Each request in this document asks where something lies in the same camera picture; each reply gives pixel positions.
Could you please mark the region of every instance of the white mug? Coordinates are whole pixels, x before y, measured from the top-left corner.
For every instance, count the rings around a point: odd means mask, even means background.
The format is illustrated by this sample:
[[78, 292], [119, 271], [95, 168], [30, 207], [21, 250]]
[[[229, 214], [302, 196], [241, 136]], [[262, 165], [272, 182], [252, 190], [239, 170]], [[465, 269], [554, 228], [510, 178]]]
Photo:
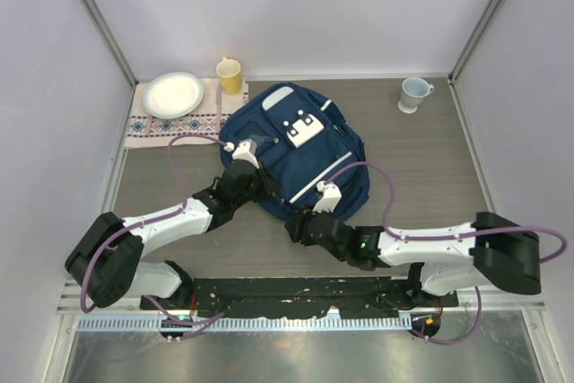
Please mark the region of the white mug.
[[434, 85], [427, 83], [422, 78], [411, 77], [403, 81], [401, 100], [398, 108], [405, 114], [413, 114], [424, 98], [434, 91]]

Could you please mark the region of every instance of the metal floor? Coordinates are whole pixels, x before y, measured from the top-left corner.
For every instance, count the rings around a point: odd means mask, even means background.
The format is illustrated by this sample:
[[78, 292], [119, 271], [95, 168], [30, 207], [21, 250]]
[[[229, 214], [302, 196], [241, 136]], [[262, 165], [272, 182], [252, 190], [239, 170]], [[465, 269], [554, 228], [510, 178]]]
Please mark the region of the metal floor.
[[[445, 313], [440, 337], [468, 331], [474, 312]], [[78, 333], [65, 383], [368, 383], [544, 381], [521, 312], [484, 312], [473, 338], [426, 344], [404, 332], [206, 334], [149, 346], [152, 333]]]

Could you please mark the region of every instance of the yellow cup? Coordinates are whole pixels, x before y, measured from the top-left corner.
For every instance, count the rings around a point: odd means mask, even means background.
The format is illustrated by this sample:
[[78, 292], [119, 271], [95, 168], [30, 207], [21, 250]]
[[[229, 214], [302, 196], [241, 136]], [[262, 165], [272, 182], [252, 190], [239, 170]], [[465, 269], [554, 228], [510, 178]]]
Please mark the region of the yellow cup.
[[243, 87], [243, 77], [241, 76], [241, 65], [237, 60], [224, 57], [215, 68], [219, 82], [223, 91], [227, 94], [237, 94]]

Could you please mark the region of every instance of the white plate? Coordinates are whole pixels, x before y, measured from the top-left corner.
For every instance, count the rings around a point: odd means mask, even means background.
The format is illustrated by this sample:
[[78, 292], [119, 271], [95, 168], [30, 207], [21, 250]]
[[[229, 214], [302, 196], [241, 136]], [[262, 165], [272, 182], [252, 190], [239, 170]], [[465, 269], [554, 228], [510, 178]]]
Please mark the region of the white plate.
[[197, 108], [203, 98], [204, 85], [199, 78], [174, 72], [150, 83], [143, 96], [143, 107], [157, 118], [179, 118]]

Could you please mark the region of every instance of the white bracket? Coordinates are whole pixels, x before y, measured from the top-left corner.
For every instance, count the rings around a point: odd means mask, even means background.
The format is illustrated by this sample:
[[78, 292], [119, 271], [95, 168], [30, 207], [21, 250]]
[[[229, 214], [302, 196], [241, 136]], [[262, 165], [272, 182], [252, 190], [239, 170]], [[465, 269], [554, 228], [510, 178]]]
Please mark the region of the white bracket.
[[166, 263], [140, 262], [134, 280], [122, 298], [139, 298], [144, 295], [169, 298], [181, 284], [179, 274]]
[[181, 204], [174, 205], [171, 208], [165, 208], [155, 213], [140, 215], [138, 217], [125, 217], [123, 219], [124, 226], [129, 226], [137, 222], [143, 223], [141, 227], [134, 228], [130, 231], [134, 235], [142, 237], [142, 257], [148, 255], [156, 248], [163, 247], [173, 241], [189, 235], [199, 235], [207, 231], [213, 216], [201, 201], [193, 197], [188, 198], [187, 206], [180, 214], [160, 222], [145, 224], [146, 220], [174, 213], [179, 208], [181, 208]]
[[241, 141], [237, 146], [237, 149], [233, 152], [231, 156], [234, 161], [248, 161], [256, 168], [259, 168], [259, 163], [255, 157], [255, 150], [257, 148], [257, 143], [252, 139], [246, 139]]
[[472, 265], [469, 250], [475, 247], [475, 237], [428, 241], [424, 237], [443, 237], [476, 232], [471, 223], [439, 229], [396, 229], [388, 228], [404, 239], [395, 239], [387, 232], [378, 237], [378, 258], [388, 265], [396, 266], [413, 262], [442, 262], [445, 264]]
[[491, 282], [469, 262], [468, 265], [426, 263], [421, 269], [422, 289], [435, 296], [469, 286], [491, 285]]
[[317, 183], [317, 191], [322, 194], [315, 204], [313, 213], [332, 213], [341, 200], [341, 190], [335, 183], [325, 184], [325, 181]]

